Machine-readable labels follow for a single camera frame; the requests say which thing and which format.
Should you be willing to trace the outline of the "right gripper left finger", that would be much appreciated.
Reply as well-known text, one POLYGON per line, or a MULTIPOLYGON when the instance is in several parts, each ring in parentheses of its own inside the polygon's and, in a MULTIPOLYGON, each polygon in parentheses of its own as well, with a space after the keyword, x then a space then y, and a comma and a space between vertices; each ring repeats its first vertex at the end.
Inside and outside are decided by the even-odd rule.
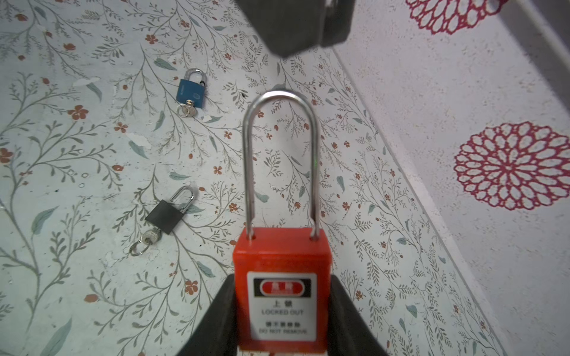
POLYGON ((237 355, 235 276, 230 274, 178 356, 237 355))

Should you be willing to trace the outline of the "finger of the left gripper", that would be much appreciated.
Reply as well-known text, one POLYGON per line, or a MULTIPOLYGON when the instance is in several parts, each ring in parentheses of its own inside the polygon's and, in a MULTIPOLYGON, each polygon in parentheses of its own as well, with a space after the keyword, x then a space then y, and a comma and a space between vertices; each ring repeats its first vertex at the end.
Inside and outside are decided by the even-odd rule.
POLYGON ((242 0, 236 4, 276 56, 293 56, 322 40, 326 1, 242 0))
POLYGON ((355 0, 334 0, 326 4, 320 46, 331 47, 347 40, 355 7, 355 0))

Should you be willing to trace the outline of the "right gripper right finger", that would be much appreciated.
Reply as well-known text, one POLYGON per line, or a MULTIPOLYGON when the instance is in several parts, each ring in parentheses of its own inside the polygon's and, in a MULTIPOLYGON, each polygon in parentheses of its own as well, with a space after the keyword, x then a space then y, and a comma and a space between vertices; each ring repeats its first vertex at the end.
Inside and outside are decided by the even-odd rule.
POLYGON ((328 312, 328 355, 387 356, 335 275, 331 276, 328 312))

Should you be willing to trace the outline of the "red padlock with warning label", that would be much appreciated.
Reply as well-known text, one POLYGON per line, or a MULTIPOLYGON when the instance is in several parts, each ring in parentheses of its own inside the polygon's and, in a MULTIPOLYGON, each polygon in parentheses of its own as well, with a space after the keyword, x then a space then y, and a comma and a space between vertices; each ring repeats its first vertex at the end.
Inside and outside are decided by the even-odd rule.
POLYGON ((233 252, 238 345, 242 350, 320 354, 327 350, 332 252, 319 217, 319 122, 290 90, 258 96, 243 118, 245 227, 233 252), (259 109, 289 99, 310 125, 310 228, 255 228, 252 129, 259 109))

